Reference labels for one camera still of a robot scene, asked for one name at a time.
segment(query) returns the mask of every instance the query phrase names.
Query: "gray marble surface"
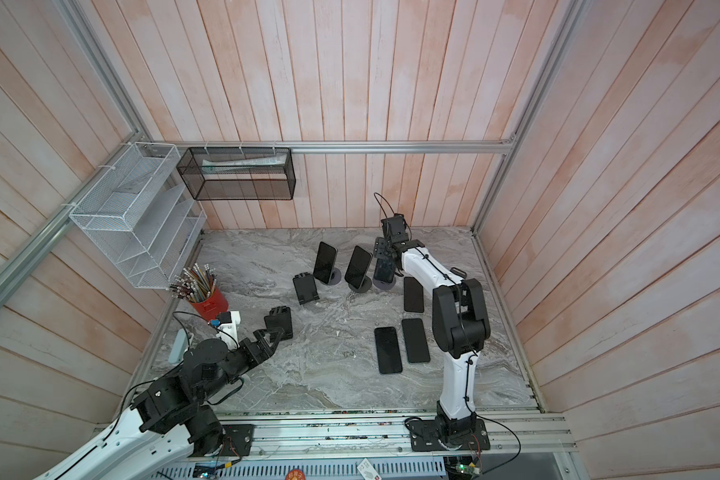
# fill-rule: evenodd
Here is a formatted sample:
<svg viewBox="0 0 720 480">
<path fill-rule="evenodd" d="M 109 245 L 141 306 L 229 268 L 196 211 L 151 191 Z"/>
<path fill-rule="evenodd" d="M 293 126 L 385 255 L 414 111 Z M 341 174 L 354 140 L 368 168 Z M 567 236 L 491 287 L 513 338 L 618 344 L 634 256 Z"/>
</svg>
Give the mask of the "gray marble surface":
<svg viewBox="0 0 720 480">
<path fill-rule="evenodd" d="M 198 264 L 216 268 L 220 288 L 231 310 L 242 317 L 240 334 L 264 328 L 264 315 L 278 305 L 292 310 L 294 338 L 281 343 L 273 358 L 247 374 L 240 392 L 224 401 L 219 412 L 270 412 L 294 410 L 434 408 L 442 390 L 443 353 L 432 337 L 432 301 L 425 296 L 424 314 L 403 311 L 402 279 L 389 292 L 372 287 L 367 293 L 350 291 L 342 282 L 326 286 L 317 282 L 320 300 L 298 304 L 292 278 L 312 272 L 318 243 L 322 240 L 338 250 L 336 266 L 346 271 L 355 245 L 373 252 L 379 228 L 309 230 L 211 231 L 204 239 Z M 480 268 L 470 232 L 465 228 L 414 228 L 419 239 L 446 267 L 456 266 L 478 279 L 485 290 L 491 335 L 480 354 L 475 383 L 479 407 L 535 406 L 520 374 L 507 333 L 498 317 Z M 372 276 L 373 265 L 368 269 Z M 193 312 L 181 301 L 177 311 Z M 211 338 L 214 331 L 190 316 L 184 322 L 193 344 Z M 400 321 L 420 316 L 424 321 L 430 363 L 409 364 Z M 403 358 L 403 372 L 378 372 L 374 329 L 395 326 Z M 163 337 L 152 365 L 155 376 L 169 370 L 170 348 L 179 329 L 172 322 Z M 221 398 L 222 390 L 213 400 Z"/>
</svg>

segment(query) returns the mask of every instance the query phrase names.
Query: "wire mesh basket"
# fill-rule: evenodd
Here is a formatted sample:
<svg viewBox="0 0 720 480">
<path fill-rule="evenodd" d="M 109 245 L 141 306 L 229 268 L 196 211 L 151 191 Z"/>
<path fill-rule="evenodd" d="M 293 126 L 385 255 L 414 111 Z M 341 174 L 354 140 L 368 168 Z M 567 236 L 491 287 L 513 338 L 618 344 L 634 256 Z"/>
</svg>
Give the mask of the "wire mesh basket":
<svg viewBox="0 0 720 480">
<path fill-rule="evenodd" d="M 195 200 L 292 200 L 296 188 L 288 148 L 192 147 L 177 169 Z"/>
<path fill-rule="evenodd" d="M 202 207 L 182 200 L 183 185 L 163 187 L 178 161 L 175 145 L 131 145 L 70 214 L 138 288 L 167 288 L 205 223 Z"/>
</svg>

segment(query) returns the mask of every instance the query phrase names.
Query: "robotic arm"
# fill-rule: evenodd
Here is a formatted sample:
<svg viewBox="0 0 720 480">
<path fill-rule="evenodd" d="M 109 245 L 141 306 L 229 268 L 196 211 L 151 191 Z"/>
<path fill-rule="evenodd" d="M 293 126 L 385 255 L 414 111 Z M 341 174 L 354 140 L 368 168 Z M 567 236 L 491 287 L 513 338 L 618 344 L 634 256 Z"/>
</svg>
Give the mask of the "robotic arm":
<svg viewBox="0 0 720 480">
<path fill-rule="evenodd" d="M 443 391 L 435 425 L 445 445 L 461 445 L 475 434 L 474 370 L 490 337 L 488 313 L 480 283 L 466 273 L 447 270 L 424 245 L 412 240 L 401 214 L 382 220 L 384 237 L 377 261 L 393 262 L 432 294 L 432 333 L 444 356 Z"/>
<path fill-rule="evenodd" d="M 235 350 L 213 338 L 184 352 L 181 364 L 152 382 L 102 433 L 36 480 L 140 480 L 176 460 L 216 452 L 224 429 L 204 404 L 274 355 L 282 330 L 253 335 L 256 341 L 245 338 Z"/>
</svg>

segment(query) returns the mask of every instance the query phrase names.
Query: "red pencil holder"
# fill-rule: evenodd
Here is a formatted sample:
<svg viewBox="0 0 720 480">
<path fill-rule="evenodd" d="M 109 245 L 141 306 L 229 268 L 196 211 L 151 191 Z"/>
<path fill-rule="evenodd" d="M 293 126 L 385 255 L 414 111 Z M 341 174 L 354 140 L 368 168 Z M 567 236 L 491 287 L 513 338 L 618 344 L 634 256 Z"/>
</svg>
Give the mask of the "red pencil holder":
<svg viewBox="0 0 720 480">
<path fill-rule="evenodd" d="M 208 300 L 199 303 L 190 302 L 190 305 L 195 307 L 195 310 L 207 322 L 215 320 L 221 312 L 227 312 L 230 309 L 230 304 L 226 302 L 226 298 L 220 290 L 213 292 Z"/>
</svg>

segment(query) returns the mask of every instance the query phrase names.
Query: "black wire mesh basket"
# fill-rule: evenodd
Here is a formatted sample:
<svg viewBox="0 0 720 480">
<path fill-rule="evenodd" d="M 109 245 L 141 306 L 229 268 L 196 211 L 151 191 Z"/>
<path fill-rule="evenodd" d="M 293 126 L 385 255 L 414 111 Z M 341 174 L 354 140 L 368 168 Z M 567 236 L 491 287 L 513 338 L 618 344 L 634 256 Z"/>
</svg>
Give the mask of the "black wire mesh basket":
<svg viewBox="0 0 720 480">
<path fill-rule="evenodd" d="M 195 200 L 292 200 L 288 148 L 191 147 L 177 167 Z"/>
</svg>

